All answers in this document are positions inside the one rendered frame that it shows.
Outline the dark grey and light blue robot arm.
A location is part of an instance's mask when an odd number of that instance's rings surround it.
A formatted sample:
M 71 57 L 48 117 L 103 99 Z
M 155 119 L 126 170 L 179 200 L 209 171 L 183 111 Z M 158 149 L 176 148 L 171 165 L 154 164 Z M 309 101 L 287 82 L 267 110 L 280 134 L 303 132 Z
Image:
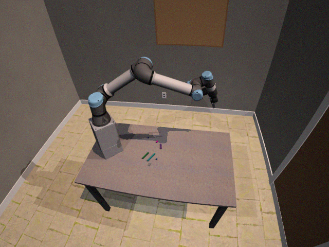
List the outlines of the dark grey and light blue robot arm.
M 203 98 L 202 87 L 211 88 L 215 85 L 212 73 L 205 71 L 202 76 L 191 79 L 187 83 L 160 75 L 151 70 L 152 61 L 147 57 L 141 57 L 130 66 L 130 69 L 114 79 L 109 84 L 103 84 L 98 87 L 97 91 L 88 97 L 88 104 L 92 112 L 92 123 L 96 127 L 106 126 L 111 117 L 106 111 L 105 104 L 108 99 L 114 96 L 114 93 L 133 80 L 137 79 L 148 85 L 156 85 L 176 91 L 199 101 Z

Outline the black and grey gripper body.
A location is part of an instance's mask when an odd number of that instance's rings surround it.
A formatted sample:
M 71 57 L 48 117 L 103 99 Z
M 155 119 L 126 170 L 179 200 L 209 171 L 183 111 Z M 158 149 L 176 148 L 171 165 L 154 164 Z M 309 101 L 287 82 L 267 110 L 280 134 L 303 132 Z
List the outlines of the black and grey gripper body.
M 216 83 L 215 83 L 216 85 Z M 212 99 L 212 102 L 215 103 L 215 102 L 218 102 L 218 98 L 217 98 L 217 90 L 216 90 L 216 86 L 213 86 L 211 88 L 203 88 L 202 91 L 203 91 L 203 96 L 207 95 L 209 97 L 211 97 Z

